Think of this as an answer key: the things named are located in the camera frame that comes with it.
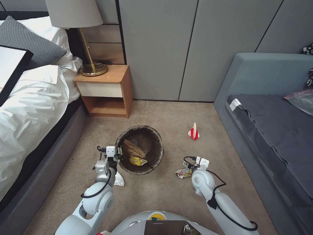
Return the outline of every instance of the gray wardrobe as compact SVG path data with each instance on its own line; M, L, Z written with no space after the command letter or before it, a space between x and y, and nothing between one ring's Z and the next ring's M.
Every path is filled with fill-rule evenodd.
M119 0L135 99L213 102L236 53L298 53L310 0Z

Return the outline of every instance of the picture frame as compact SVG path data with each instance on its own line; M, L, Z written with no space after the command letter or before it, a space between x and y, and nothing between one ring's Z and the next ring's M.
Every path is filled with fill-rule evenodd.
M33 55L26 49L0 45L0 106L9 97Z

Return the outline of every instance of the yellow sticker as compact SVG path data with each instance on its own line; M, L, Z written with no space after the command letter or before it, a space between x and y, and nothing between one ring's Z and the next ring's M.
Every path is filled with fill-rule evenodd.
M162 213L162 212L153 212L150 216L149 216L149 220L152 220L153 218L156 218L157 220L166 220L166 216Z

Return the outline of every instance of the gray bed frame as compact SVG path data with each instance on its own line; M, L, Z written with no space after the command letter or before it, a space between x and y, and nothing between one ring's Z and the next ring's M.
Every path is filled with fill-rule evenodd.
M267 167L247 142L227 98L238 94L287 95L301 91L313 68L313 56L300 54L236 54L215 99L214 107L247 169L279 234L307 234L294 218L271 180Z
M48 16L42 11L0 11L0 20L11 15L16 20ZM76 29L67 30L73 55L86 56ZM85 125L87 112L81 104L27 182L0 213L0 234L22 234L32 221L74 150Z

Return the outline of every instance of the table lamp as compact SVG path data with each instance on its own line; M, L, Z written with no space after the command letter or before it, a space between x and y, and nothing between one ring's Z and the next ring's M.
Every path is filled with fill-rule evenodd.
M81 74L97 76L108 71L107 65L101 67L93 63L89 46L85 37L84 27L103 24L95 0L46 0L52 26L58 28L79 28L88 55L89 63L83 65Z

